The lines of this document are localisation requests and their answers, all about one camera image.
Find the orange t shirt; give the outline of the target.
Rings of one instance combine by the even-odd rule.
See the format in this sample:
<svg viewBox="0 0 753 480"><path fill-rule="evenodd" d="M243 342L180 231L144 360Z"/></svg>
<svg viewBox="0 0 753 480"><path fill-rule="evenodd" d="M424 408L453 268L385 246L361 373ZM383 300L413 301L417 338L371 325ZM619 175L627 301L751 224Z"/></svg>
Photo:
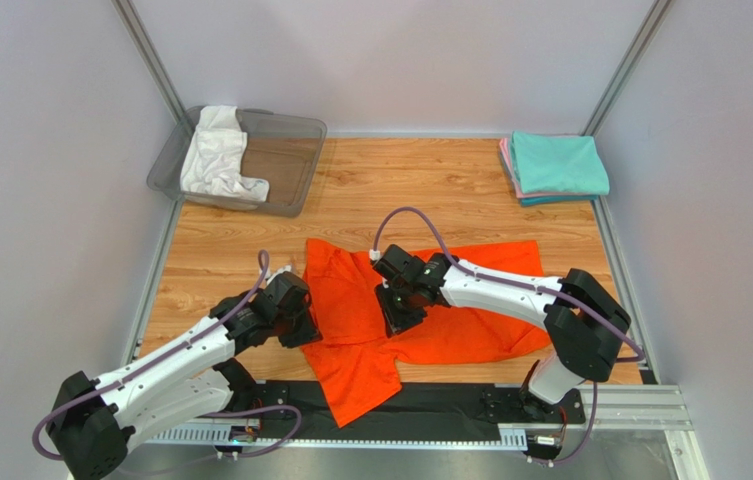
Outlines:
<svg viewBox="0 0 753 480"><path fill-rule="evenodd" d="M375 289L381 278L367 252L327 240L305 244L303 278L322 336L303 347L336 425L344 428L401 390L397 365L487 364L548 347L540 328L502 314L437 306L423 323L390 336Z"/></svg>

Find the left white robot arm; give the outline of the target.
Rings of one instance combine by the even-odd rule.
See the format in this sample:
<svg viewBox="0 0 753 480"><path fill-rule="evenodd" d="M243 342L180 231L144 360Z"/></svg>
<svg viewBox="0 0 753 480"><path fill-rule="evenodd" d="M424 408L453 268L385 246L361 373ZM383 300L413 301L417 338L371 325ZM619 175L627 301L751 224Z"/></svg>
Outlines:
<svg viewBox="0 0 753 480"><path fill-rule="evenodd" d="M305 281L282 271L127 366L69 376L43 426L58 459L76 479L102 479L136 447L189 420L263 412L257 383L236 357L272 337L286 348L319 340L310 305Z"/></svg>

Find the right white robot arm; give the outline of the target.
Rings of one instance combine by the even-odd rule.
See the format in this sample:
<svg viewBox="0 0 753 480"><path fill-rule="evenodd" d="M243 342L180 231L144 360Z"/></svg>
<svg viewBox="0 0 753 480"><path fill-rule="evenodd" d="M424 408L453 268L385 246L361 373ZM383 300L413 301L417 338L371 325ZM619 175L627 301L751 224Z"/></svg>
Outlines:
<svg viewBox="0 0 753 480"><path fill-rule="evenodd" d="M554 405L585 381L607 381L630 327L624 309L583 270L526 276L451 254L423 260L397 245L369 257L382 279L375 294L390 336L422 324L436 306L492 312L544 330L554 351L525 378L525 403Z"/></svg>

